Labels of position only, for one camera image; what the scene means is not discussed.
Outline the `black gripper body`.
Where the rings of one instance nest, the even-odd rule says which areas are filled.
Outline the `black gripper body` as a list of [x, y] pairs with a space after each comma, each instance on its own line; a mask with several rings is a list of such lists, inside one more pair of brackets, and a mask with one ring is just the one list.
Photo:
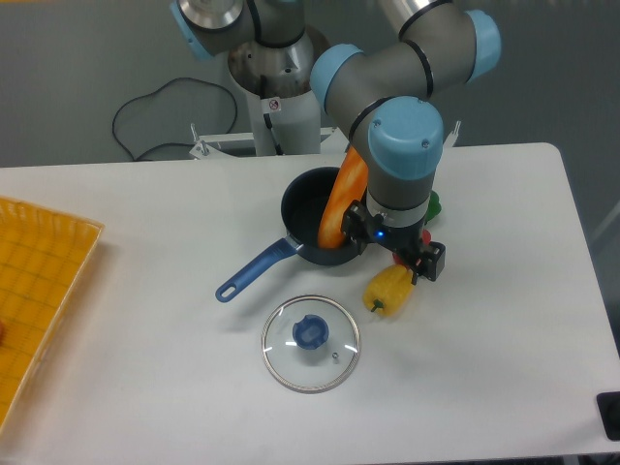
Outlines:
[[423, 219], [400, 228], [387, 226], [379, 215], [367, 216], [363, 226], [365, 244], [378, 244], [397, 255], [419, 255], [423, 248]]

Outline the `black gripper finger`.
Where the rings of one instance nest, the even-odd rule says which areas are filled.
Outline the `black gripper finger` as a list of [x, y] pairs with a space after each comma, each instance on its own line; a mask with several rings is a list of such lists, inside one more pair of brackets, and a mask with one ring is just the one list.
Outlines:
[[372, 242], [366, 225], [367, 220], [368, 211], [360, 201], [353, 201], [343, 214], [341, 231], [358, 254], [362, 254]]
[[441, 242], [421, 242], [413, 249], [404, 249], [395, 254], [395, 261], [413, 272], [411, 282], [416, 284], [420, 277], [435, 282], [446, 262], [446, 246]]

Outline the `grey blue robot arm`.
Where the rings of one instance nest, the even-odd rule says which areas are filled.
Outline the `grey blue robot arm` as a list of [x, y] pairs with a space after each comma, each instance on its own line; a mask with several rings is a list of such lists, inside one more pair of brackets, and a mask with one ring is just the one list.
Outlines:
[[468, 83], [498, 63], [500, 31], [486, 13], [451, 1], [385, 1], [397, 40], [368, 54], [327, 46], [298, 1], [174, 1], [171, 13], [191, 50], [228, 56], [230, 75], [255, 103], [253, 132], [272, 151], [319, 130], [278, 122], [301, 99], [327, 114], [369, 170], [365, 201], [348, 201], [337, 230], [358, 249], [377, 243], [418, 277], [435, 280], [445, 248], [424, 242], [423, 222], [442, 155], [443, 121], [431, 96]]

